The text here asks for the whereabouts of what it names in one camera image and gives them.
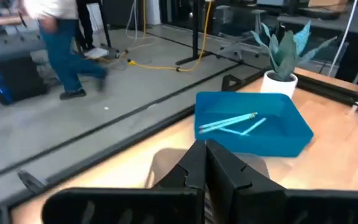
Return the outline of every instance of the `white shirt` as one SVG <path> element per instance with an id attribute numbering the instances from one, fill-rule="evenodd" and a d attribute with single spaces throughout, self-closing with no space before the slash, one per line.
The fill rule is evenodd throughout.
<path id="1" fill-rule="evenodd" d="M 77 19 L 76 0 L 23 0 L 23 5 L 32 19 L 56 17 L 59 19 Z"/>

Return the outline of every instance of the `blue jeans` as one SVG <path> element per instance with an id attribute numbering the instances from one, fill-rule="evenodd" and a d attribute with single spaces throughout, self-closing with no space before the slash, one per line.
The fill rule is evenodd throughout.
<path id="1" fill-rule="evenodd" d="M 46 45 L 50 66 L 63 83 L 65 91 L 73 92 L 82 89 L 78 73 L 104 78 L 106 76 L 105 68 L 71 52 L 71 41 L 75 36 L 78 21 L 58 19 L 57 24 L 56 32 L 49 33 L 40 27 L 40 34 Z"/>

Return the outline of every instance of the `white pot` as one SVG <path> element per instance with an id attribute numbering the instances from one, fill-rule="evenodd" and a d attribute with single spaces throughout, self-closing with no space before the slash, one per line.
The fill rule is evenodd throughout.
<path id="1" fill-rule="evenodd" d="M 295 91 L 296 84 L 298 83 L 298 77 L 291 74 L 292 81 L 280 82 L 269 78 L 268 74 L 273 73 L 273 70 L 265 72 L 262 87 L 260 88 L 261 93 L 283 93 L 290 98 Z"/>

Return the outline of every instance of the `yellow cable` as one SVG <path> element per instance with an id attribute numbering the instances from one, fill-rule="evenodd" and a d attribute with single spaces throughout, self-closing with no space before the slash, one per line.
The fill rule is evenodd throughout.
<path id="1" fill-rule="evenodd" d="M 211 12 L 211 8 L 212 8 L 212 1 L 210 1 L 208 3 L 208 10 L 206 13 L 206 18 L 205 18 L 205 26 L 204 26 L 204 36 L 203 36 L 203 45 L 201 47 L 201 52 L 200 52 L 200 56 L 198 57 L 197 62 L 193 65 L 193 67 L 189 68 L 189 69 L 183 69 L 183 68 L 174 68 L 174 67 L 162 67 L 162 66 L 152 66 L 152 65 L 141 65 L 136 63 L 135 61 L 131 60 L 129 61 L 129 65 L 136 65 L 142 68 L 148 68 L 148 69 L 157 69 L 157 70 L 178 70 L 180 72 L 190 72 L 193 71 L 198 64 L 200 63 L 201 59 L 203 58 L 203 54 L 204 54 L 204 50 L 205 50 L 205 42 L 206 42 L 206 30 L 208 28 L 208 21 L 209 21 L 209 13 Z M 145 37 L 146 35 L 146 0 L 143 0 L 143 37 Z"/>

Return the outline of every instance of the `potted plant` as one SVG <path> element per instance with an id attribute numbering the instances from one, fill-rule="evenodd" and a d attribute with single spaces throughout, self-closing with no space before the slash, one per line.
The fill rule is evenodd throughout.
<path id="1" fill-rule="evenodd" d="M 298 78 L 293 74 L 295 67 L 312 59 L 320 49 L 327 47 L 336 39 L 333 37 L 326 40 L 319 47 L 303 54 L 310 35 L 310 25 L 309 21 L 295 35 L 291 30 L 287 31 L 278 43 L 276 35 L 270 35 L 269 28 L 262 24 L 265 34 L 270 39 L 268 46 L 261 41 L 259 34 L 252 32 L 258 44 L 267 50 L 272 67 L 272 70 L 265 72 L 261 93 L 283 93 L 291 98 L 298 83 Z"/>

